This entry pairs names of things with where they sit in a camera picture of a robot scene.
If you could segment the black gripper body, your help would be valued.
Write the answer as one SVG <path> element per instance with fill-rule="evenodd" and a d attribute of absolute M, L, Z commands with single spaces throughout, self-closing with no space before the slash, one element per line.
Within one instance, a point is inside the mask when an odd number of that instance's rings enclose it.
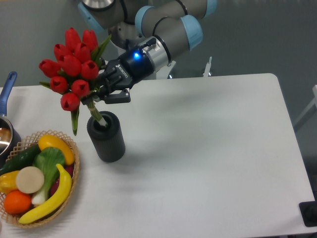
<path fill-rule="evenodd" d="M 100 93 L 109 95 L 116 90 L 131 89 L 154 72 L 149 56 L 141 48 L 133 48 L 117 59 L 110 60 L 98 76 Z"/>

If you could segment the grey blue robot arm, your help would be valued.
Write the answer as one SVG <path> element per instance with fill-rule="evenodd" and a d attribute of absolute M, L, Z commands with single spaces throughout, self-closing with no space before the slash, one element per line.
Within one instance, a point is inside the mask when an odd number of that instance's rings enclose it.
<path fill-rule="evenodd" d="M 82 103 L 128 103 L 135 84 L 201 43 L 200 20 L 216 8 L 215 0 L 173 0 L 158 7 L 150 0 L 80 1 L 88 26 L 107 30 L 120 50 L 118 58 L 102 62 L 97 88 Z"/>

